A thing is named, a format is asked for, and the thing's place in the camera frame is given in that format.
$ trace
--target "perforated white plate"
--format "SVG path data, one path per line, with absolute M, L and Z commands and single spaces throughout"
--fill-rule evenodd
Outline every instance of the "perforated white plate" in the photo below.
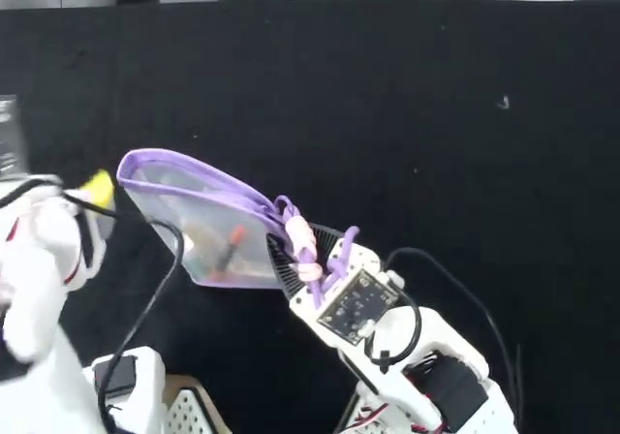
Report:
M 168 434 L 216 434 L 208 421 L 208 413 L 193 391 L 182 389 L 168 410 Z

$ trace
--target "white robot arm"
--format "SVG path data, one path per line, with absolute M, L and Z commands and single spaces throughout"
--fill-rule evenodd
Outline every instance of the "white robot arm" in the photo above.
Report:
M 273 241 L 269 251 L 289 286 L 293 312 L 359 379 L 356 407 L 342 432 L 516 434 L 512 409 L 484 357 L 439 313 L 407 297 L 404 280 L 384 271 L 374 252 L 354 243 L 343 247 L 342 237 L 325 241 L 334 234 L 322 229 L 315 233 L 330 246 L 323 252 L 327 264 L 346 257 L 346 273 L 332 285 L 324 280 L 320 305 L 292 277 L 298 267 L 287 264 L 291 257 Z M 314 249 L 313 243 L 305 246 Z
M 74 195 L 94 202 L 88 189 Z M 55 177 L 4 180 L 0 196 L 0 425 L 15 433 L 104 432 L 58 319 L 67 293 L 99 271 L 109 220 L 64 200 Z
M 109 176 L 100 172 L 81 189 L 64 192 L 55 177 L 0 180 L 3 432 L 107 432 L 97 404 L 96 374 L 106 371 L 110 356 L 82 371 L 58 323 L 68 292 L 99 272 L 112 230 L 112 219 L 82 209 L 77 201 L 112 208 Z M 131 381 L 121 383 L 121 390 L 106 391 L 107 404 L 122 407 L 110 414 L 116 419 L 114 429 L 161 434 L 167 410 L 162 403 L 164 364 L 145 347 L 123 357 Z

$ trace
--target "clear plastic bag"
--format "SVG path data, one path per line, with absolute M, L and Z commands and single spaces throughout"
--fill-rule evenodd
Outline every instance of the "clear plastic bag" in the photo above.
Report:
M 286 235 L 281 215 L 263 194 L 194 158 L 163 149 L 129 152 L 117 179 L 145 216 L 172 222 L 183 231 L 183 265 L 196 284 L 279 287 L 266 236 Z M 171 235 L 156 231 L 173 249 Z

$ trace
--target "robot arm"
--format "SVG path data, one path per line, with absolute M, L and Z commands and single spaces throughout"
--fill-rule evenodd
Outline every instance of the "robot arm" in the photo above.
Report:
M 98 174 L 72 195 L 92 202 L 107 186 L 110 204 L 106 177 Z M 11 193 L 19 183 L 0 182 L 0 191 Z M 8 230 L 0 257 L 4 340 L 17 360 L 34 362 L 49 352 L 67 292 L 99 272 L 106 252 L 102 226 L 109 222 L 63 199 L 54 185 L 33 188 L 0 210 L 0 226 Z
M 341 250 L 335 242 L 326 256 L 339 258 Z M 353 244 L 348 258 L 346 277 L 319 307 L 306 287 L 289 301 L 359 378 L 360 404 L 371 413 L 354 415 L 343 432 L 365 432 L 374 422 L 389 433 L 516 434 L 484 357 L 436 311 L 420 307 L 417 315 L 415 304 L 400 306 L 404 281 L 383 271 L 374 252 Z M 402 357 L 377 364 L 389 356 Z

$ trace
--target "black mat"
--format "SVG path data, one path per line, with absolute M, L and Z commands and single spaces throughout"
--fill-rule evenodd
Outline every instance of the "black mat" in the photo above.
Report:
M 77 184 L 164 146 L 360 225 L 381 254 L 428 249 L 522 343 L 527 432 L 612 432 L 618 18 L 606 2 L 0 13 L 0 92 L 21 98 L 34 171 Z M 148 229 L 117 227 L 63 317 L 84 361 L 115 348 L 170 260 Z M 497 370 L 469 303 L 401 270 Z M 354 386 L 275 292 L 182 277 L 138 340 L 198 376 L 235 432 L 328 432 Z

